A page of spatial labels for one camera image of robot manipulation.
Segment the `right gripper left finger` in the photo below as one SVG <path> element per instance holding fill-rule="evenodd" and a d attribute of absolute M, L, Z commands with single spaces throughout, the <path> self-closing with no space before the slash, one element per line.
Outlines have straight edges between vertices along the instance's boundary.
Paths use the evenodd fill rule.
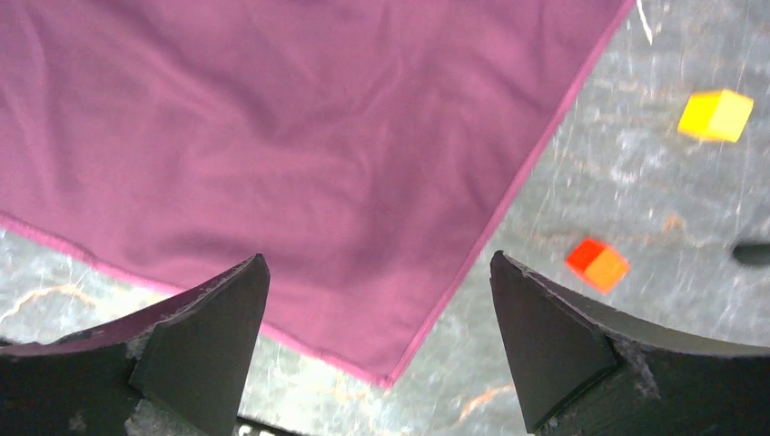
<path fill-rule="evenodd" d="M 4 435 L 228 435 L 265 311 L 261 255 L 140 311 L 1 349 Z"/>

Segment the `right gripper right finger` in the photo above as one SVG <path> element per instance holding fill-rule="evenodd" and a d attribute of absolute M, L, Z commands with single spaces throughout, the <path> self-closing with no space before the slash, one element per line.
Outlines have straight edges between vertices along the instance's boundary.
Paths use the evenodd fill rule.
<path fill-rule="evenodd" d="M 672 330 L 496 252 L 490 285 L 528 433 L 766 435 L 769 351 Z"/>

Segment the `purple cloth napkin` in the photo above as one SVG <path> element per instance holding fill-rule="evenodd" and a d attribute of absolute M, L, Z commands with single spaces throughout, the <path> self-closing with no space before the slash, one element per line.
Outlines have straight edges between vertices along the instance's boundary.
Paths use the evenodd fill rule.
<path fill-rule="evenodd" d="M 1 224 L 388 388 L 629 1 L 4 1 Z"/>

